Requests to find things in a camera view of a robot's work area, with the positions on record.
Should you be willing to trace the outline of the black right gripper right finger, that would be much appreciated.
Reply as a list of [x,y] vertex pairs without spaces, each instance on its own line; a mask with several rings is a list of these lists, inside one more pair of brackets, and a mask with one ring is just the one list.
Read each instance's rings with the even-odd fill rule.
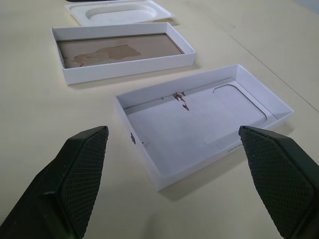
[[319,165],[290,137],[238,132],[255,188],[284,239],[319,239]]

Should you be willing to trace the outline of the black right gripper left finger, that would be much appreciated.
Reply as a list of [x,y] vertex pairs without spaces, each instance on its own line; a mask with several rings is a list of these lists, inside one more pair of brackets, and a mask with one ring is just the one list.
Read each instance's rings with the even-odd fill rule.
[[0,226],[0,239],[82,239],[99,192],[109,130],[69,138]]

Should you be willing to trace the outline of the white box with brown bottom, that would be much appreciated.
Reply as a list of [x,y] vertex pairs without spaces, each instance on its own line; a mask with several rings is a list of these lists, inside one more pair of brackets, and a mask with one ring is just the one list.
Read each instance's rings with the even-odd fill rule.
[[68,85],[191,66],[195,49],[169,23],[52,28]]

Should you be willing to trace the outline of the white cardboard box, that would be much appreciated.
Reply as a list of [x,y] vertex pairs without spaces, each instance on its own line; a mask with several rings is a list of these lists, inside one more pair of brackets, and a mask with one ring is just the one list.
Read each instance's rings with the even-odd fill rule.
[[241,126],[294,114],[239,64],[117,95],[115,110],[157,191],[240,149]]

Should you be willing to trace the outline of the white moulded pulp tray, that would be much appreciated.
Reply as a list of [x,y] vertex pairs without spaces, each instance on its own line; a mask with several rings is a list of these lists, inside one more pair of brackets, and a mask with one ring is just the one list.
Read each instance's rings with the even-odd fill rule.
[[174,14],[153,0],[108,0],[65,5],[81,26],[154,22]]

